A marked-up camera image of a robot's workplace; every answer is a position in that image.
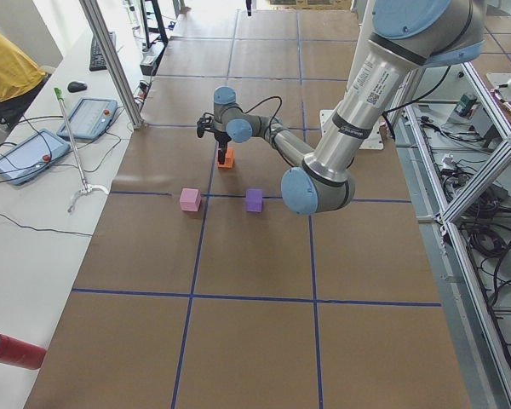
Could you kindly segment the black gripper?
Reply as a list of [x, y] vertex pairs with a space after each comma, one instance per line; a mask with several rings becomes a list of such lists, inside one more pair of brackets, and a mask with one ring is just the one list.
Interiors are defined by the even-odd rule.
[[232, 140], [227, 132], [216, 130], [215, 139], [218, 142], [218, 165], [227, 165], [227, 145]]

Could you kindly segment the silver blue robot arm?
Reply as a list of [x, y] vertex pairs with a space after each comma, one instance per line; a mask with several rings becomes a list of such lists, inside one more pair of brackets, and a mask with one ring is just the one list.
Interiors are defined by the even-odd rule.
[[227, 86], [214, 92], [212, 113], [198, 120], [197, 134], [212, 133], [224, 160], [230, 141], [265, 140], [290, 164], [282, 199], [296, 214], [339, 210], [354, 196], [348, 168], [406, 75], [479, 56], [484, 42], [485, 1], [376, 1], [365, 9], [371, 33], [358, 43], [368, 54], [343, 99], [324, 124], [316, 147], [298, 139], [275, 116], [251, 115]]

